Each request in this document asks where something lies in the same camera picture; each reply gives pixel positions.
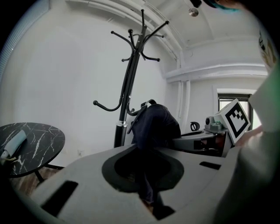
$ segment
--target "pipe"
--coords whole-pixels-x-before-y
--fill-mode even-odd
[[[178,82],[178,96],[177,96],[177,107],[176,107],[176,115],[175,118],[179,123],[180,111],[181,111],[181,102],[182,102],[182,82]]]
[[[191,81],[186,81],[186,90],[185,90],[185,108],[184,108],[184,116],[182,121],[181,133],[186,133],[188,116],[189,116],[189,104],[191,99]]]
[[[183,120],[183,112],[184,112],[184,109],[183,109],[183,102],[184,102],[184,83],[181,82],[181,95],[180,95],[180,110],[179,110],[179,121],[178,123],[180,124],[180,126],[182,127],[182,120]]]

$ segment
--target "black marble table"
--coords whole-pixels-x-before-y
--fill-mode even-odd
[[[38,170],[52,161],[63,149],[64,133],[56,127],[40,123],[14,123],[0,127],[0,155],[6,144],[21,130],[27,139],[13,155],[15,161],[6,161],[11,178],[22,177],[35,172],[40,182],[43,178]]]

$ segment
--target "round table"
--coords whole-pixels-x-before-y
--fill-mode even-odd
[[[21,130],[26,140],[13,155],[15,161],[6,161],[11,178],[26,176],[35,172],[40,182],[43,178],[38,170],[52,161],[63,149],[64,133],[56,127],[40,123],[14,123],[0,127],[0,155],[6,144]]]

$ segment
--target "coat rack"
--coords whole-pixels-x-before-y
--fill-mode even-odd
[[[93,101],[93,104],[106,110],[109,112],[115,111],[120,108],[121,106],[121,111],[119,114],[119,123],[116,126],[115,130],[115,142],[114,142],[114,147],[120,147],[124,145],[125,137],[126,137],[126,128],[127,128],[127,123],[126,123],[126,116],[129,114],[130,116],[136,116],[138,114],[138,111],[135,111],[135,109],[130,110],[130,100],[131,100],[131,92],[133,88],[133,83],[134,83],[134,78],[139,62],[139,58],[142,55],[144,60],[153,60],[153,61],[160,61],[159,58],[150,58],[146,56],[143,52],[144,46],[146,43],[149,41],[149,39],[152,36],[157,36],[157,37],[164,37],[161,35],[157,35],[156,33],[162,29],[165,25],[169,24],[169,21],[166,21],[164,24],[159,26],[157,29],[155,29],[151,34],[146,35],[146,30],[147,26],[145,25],[145,20],[144,20],[144,9],[141,10],[142,12],[142,31],[141,34],[133,34],[133,30],[129,29],[129,37],[130,41],[123,36],[115,33],[112,31],[111,33],[120,37],[124,41],[126,41],[130,47],[131,47],[131,55],[130,58],[128,59],[122,59],[123,62],[128,61],[127,69],[126,69],[126,74],[124,76],[123,84],[122,84],[122,90],[121,90],[121,95],[119,98],[119,104],[116,108],[114,109],[108,109],[102,104],[98,103],[98,101]],[[134,36],[138,36],[138,40],[136,42],[136,45],[134,43]]]

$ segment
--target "rectangular slot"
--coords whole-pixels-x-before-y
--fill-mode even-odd
[[[45,204],[41,206],[42,209],[56,217],[77,186],[78,183],[73,181],[64,182]]]
[[[205,166],[211,169],[219,170],[221,168],[221,165],[215,164],[215,163],[209,163],[209,162],[201,162],[201,166]]]

